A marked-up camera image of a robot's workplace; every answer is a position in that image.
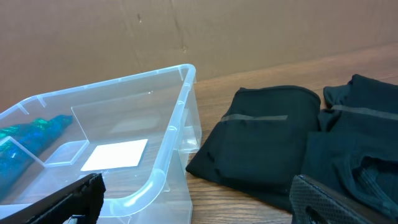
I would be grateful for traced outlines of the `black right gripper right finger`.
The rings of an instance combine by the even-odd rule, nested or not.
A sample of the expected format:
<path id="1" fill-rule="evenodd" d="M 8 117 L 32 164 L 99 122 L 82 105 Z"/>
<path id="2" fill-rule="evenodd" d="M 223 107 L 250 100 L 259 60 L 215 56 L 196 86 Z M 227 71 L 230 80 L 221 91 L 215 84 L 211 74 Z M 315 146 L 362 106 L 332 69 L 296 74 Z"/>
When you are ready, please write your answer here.
<path id="1" fill-rule="evenodd" d="M 397 224 L 306 175 L 293 178 L 289 199 L 293 224 Z"/>

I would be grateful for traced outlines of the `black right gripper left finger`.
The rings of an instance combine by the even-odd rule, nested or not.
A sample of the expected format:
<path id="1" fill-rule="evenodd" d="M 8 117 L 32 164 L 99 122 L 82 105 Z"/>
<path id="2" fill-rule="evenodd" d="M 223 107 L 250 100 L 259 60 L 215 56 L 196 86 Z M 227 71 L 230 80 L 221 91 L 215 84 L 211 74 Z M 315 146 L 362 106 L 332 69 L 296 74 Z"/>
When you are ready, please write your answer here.
<path id="1" fill-rule="evenodd" d="M 105 191 L 102 175 L 92 173 L 1 219 L 1 224 L 96 224 Z"/>

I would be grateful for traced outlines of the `black garment with tape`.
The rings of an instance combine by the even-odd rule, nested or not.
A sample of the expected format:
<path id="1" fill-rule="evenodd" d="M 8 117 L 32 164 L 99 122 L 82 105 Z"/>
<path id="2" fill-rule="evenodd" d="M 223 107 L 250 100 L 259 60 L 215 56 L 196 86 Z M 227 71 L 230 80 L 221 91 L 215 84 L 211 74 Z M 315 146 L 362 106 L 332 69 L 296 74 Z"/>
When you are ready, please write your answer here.
<path id="1" fill-rule="evenodd" d="M 291 212 L 290 186 L 318 131 L 320 103 L 300 86 L 240 88 L 187 172 Z"/>

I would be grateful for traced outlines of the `blue sequin garment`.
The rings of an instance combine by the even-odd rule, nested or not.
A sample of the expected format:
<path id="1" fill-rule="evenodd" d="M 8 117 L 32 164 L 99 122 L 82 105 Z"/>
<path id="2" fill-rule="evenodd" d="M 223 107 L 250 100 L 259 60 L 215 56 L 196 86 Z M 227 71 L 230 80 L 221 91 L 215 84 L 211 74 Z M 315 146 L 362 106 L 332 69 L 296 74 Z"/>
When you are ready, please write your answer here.
<path id="1" fill-rule="evenodd" d="M 30 123 L 1 128 L 1 198 L 17 182 L 26 169 L 35 162 L 32 156 L 40 156 L 73 122 L 73 116 L 58 115 L 50 120 L 37 118 Z"/>

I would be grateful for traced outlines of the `white label in container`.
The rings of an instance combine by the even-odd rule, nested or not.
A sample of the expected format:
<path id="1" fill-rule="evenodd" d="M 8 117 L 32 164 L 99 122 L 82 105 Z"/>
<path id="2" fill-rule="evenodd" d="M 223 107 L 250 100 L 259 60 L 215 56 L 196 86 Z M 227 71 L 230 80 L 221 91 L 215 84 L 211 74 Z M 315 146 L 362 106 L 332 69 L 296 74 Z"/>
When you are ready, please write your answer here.
<path id="1" fill-rule="evenodd" d="M 96 146 L 80 170 L 88 172 L 136 167 L 139 165 L 147 142 L 148 139 L 140 139 Z"/>

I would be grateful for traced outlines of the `clear plastic storage container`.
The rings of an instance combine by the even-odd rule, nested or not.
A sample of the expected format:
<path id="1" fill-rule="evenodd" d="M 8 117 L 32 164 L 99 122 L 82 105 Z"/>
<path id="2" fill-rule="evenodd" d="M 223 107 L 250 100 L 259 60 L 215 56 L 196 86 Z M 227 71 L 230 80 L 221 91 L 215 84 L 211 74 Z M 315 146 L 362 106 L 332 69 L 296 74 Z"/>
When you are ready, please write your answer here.
<path id="1" fill-rule="evenodd" d="M 1 198 L 1 217 L 100 173 L 99 223 L 190 223 L 185 178 L 201 143 L 195 67 L 177 65 L 28 97 L 1 113 L 1 128 L 73 116 L 73 122 Z M 139 165 L 82 172 L 96 146 L 148 139 Z"/>

